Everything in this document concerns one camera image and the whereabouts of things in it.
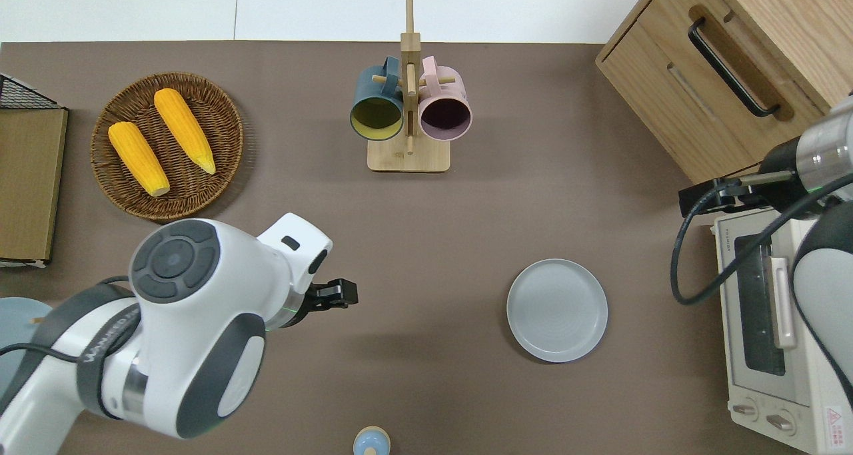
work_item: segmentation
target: corn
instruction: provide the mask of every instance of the corn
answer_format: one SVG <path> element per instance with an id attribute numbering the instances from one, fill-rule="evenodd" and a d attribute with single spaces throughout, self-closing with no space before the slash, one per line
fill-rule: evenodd
<path id="1" fill-rule="evenodd" d="M 204 131 L 189 110 L 181 94 L 175 89 L 161 89 L 155 93 L 155 107 L 189 160 L 207 173 L 216 172 L 213 152 Z"/>
<path id="2" fill-rule="evenodd" d="M 139 127 L 133 122 L 117 122 L 110 125 L 107 133 L 121 161 L 150 196 L 159 197 L 169 191 L 169 180 Z"/>

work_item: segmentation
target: oven door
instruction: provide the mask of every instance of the oven door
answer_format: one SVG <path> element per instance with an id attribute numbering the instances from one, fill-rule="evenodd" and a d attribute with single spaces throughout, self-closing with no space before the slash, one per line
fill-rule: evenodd
<path id="1" fill-rule="evenodd" d="M 717 225 L 721 269 L 742 254 L 778 213 L 762 210 Z M 732 385 L 810 406 L 805 326 L 793 304 L 787 273 L 811 222 L 791 221 L 722 286 Z"/>

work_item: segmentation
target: drawer handle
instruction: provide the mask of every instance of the drawer handle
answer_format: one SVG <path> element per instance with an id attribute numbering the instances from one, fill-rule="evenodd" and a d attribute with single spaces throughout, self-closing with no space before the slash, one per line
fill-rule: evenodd
<path id="1" fill-rule="evenodd" d="M 708 65 L 714 69 L 717 75 L 720 76 L 723 82 L 728 85 L 728 88 L 733 91 L 735 96 L 740 99 L 740 102 L 744 104 L 750 113 L 755 115 L 756 117 L 767 117 L 768 115 L 773 114 L 777 110 L 779 110 L 779 104 L 777 103 L 773 107 L 769 109 L 762 108 L 762 106 L 758 105 L 758 102 L 755 101 L 749 93 L 747 93 L 746 88 L 743 87 L 740 81 L 734 76 L 731 70 L 728 70 L 726 64 L 722 63 L 720 57 L 717 57 L 717 54 L 714 53 L 710 45 L 704 39 L 702 39 L 702 35 L 698 32 L 698 28 L 704 24 L 704 17 L 700 17 L 697 21 L 690 26 L 690 31 L 688 32 L 688 38 L 690 42 L 696 47 L 698 53 L 702 54 L 704 60 L 707 61 Z"/>

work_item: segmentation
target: wooden mug holder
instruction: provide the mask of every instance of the wooden mug holder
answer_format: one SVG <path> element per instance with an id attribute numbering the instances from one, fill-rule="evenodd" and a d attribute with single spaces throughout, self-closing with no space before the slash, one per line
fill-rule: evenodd
<path id="1" fill-rule="evenodd" d="M 415 32 L 413 0 L 406 0 L 406 32 L 400 34 L 400 82 L 403 86 L 403 129 L 391 139 L 368 141 L 368 167 L 374 172 L 447 172 L 450 142 L 430 139 L 418 119 L 421 34 Z M 376 82 L 384 82 L 375 77 Z"/>

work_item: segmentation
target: wicker basket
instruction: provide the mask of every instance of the wicker basket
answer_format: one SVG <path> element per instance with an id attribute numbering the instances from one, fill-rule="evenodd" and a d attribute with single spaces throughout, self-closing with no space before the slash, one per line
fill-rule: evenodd
<path id="1" fill-rule="evenodd" d="M 217 172 L 208 175 L 189 160 L 159 116 L 153 97 L 170 87 L 187 101 L 213 151 Z M 169 179 L 169 192 L 150 197 L 133 178 L 109 142 L 107 130 L 119 121 L 139 127 Z M 158 73 L 125 88 L 95 123 L 91 164 L 101 190 L 125 212 L 155 222 L 175 221 L 219 197 L 237 172 L 243 154 L 243 120 L 222 89 L 192 73 Z"/>

